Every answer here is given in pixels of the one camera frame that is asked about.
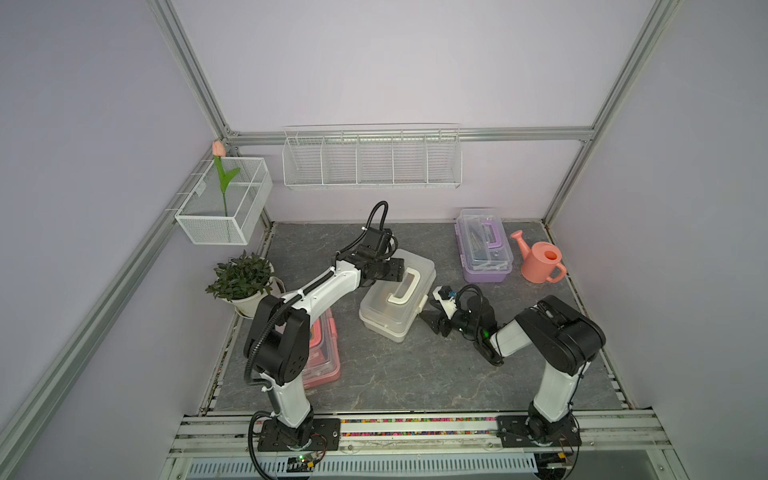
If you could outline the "white toolbox with clear tray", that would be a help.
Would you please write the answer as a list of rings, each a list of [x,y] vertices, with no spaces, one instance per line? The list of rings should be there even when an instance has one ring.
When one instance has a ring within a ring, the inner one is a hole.
[[[402,343],[427,302],[436,269],[432,260],[406,250],[398,250],[395,259],[403,261],[403,279],[377,280],[361,301],[358,314],[369,330]]]

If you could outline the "purple toolbox with clear lid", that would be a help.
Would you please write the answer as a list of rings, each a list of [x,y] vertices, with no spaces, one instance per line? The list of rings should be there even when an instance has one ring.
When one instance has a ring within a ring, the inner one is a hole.
[[[514,256],[496,210],[461,210],[455,231],[466,282],[501,283],[512,272]]]

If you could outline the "pink toolbox with clear lid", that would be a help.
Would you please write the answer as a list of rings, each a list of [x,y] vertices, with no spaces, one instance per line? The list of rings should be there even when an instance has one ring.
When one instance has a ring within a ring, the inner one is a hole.
[[[309,356],[302,371],[303,386],[315,388],[341,376],[338,334],[332,310],[326,310],[311,326]]]

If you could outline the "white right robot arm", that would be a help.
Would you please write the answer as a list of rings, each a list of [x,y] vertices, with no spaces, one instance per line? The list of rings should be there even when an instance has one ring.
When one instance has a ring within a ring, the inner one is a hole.
[[[419,317],[443,337],[456,331],[470,341],[491,365],[531,345],[545,361],[539,389],[527,416],[498,420],[500,438],[548,446],[559,440],[581,444],[573,415],[573,398],[591,363],[606,344],[603,330],[591,319],[554,295],[522,310],[499,325],[495,311],[479,286],[458,290],[438,286],[427,296],[430,309]]]

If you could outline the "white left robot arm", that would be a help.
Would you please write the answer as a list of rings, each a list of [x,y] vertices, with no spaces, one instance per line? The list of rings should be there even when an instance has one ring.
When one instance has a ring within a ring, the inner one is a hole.
[[[243,380],[266,391],[271,405],[268,424],[286,446],[305,447],[312,441],[314,411],[302,373],[314,322],[359,288],[401,281],[405,267],[394,256],[397,247],[391,229],[365,227],[321,275],[281,297],[267,295],[259,301],[244,345]]]

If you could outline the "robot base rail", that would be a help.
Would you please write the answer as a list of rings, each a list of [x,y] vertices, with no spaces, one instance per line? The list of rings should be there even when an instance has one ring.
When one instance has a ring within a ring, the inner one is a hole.
[[[319,417],[320,443],[293,449],[246,415],[182,421],[163,479],[446,478],[538,474],[575,479],[598,453],[636,452],[641,477],[687,474],[650,410],[578,411],[545,446],[524,435],[518,412],[343,414]]]

